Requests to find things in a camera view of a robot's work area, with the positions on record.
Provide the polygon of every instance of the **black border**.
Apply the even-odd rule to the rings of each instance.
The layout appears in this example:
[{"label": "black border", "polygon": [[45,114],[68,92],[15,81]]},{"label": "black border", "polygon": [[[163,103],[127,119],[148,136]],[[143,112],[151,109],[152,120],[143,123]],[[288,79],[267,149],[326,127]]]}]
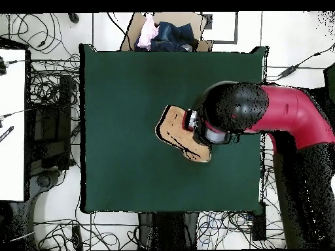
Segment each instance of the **black border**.
[{"label": "black border", "polygon": [[[9,39],[0,38],[0,49],[7,50],[25,50],[25,60],[31,60],[31,52],[28,50],[28,45],[22,44],[20,42],[11,41]],[[30,104],[28,99],[30,99],[30,80],[31,80],[31,64],[26,62],[25,65],[25,82],[24,82],[24,109],[30,109]],[[30,187],[30,170],[31,170],[31,124],[28,120],[29,113],[26,113],[24,117],[24,201],[28,201],[29,187]]]},{"label": "black border", "polygon": [[79,209],[85,214],[86,206],[86,120],[85,120],[85,49],[84,45],[79,44],[79,118],[80,118],[80,205]]}]

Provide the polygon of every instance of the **white desk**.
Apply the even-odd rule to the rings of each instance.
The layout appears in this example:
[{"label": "white desk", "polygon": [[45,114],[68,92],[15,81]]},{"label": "white desk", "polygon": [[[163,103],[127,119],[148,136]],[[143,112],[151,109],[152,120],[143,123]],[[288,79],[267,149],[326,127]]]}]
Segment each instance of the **white desk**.
[{"label": "white desk", "polygon": [[[0,49],[5,61],[25,60],[24,50]],[[19,61],[7,68],[0,76],[0,115],[24,110],[25,63]],[[14,130],[0,142],[0,200],[24,200],[24,119],[20,112],[5,118],[2,135],[10,126]]]}]

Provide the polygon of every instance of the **clothing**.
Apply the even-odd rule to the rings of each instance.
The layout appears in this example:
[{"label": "clothing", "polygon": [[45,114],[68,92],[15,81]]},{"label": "clothing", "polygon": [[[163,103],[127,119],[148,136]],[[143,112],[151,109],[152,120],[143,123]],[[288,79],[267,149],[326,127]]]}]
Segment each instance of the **clothing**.
[{"label": "clothing", "polygon": [[176,27],[171,23],[160,22],[158,35],[151,40],[151,51],[187,52],[183,45],[194,45],[191,24]]},{"label": "clothing", "polygon": [[140,48],[146,48],[150,50],[151,48],[151,39],[158,35],[158,28],[154,26],[154,20],[152,15],[147,14],[147,21],[144,23],[141,34],[138,39],[137,46]]}]

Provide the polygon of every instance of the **table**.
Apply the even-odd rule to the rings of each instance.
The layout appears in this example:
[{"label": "table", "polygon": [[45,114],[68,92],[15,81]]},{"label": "table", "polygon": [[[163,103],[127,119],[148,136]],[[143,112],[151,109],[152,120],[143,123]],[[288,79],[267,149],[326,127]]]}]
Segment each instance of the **table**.
[{"label": "table", "polygon": [[[25,60],[26,51],[0,49],[5,61]],[[0,76],[0,114],[18,112],[26,108],[26,64],[18,62],[7,68],[6,75]],[[0,200],[24,200],[24,141],[25,113],[20,112],[5,118],[2,135],[9,127],[13,131],[0,142]]]},{"label": "table", "polygon": [[261,82],[265,53],[95,52],[81,44],[81,210],[258,210],[260,135],[214,147],[211,162],[197,164],[154,128],[166,105],[187,109],[216,82]]}]

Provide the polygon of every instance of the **white surface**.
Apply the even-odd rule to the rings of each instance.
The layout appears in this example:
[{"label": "white surface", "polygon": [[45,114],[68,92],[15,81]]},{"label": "white surface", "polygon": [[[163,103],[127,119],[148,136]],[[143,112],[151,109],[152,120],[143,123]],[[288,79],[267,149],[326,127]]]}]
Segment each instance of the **white surface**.
[{"label": "white surface", "polygon": [[[24,50],[0,49],[5,61],[24,60]],[[24,110],[25,63],[9,65],[0,76],[0,114]],[[2,135],[10,126],[14,130],[0,142],[0,200],[24,200],[24,112],[3,121]]]},{"label": "white surface", "polygon": [[212,29],[203,31],[204,40],[234,41],[235,12],[203,12],[212,14]]}]

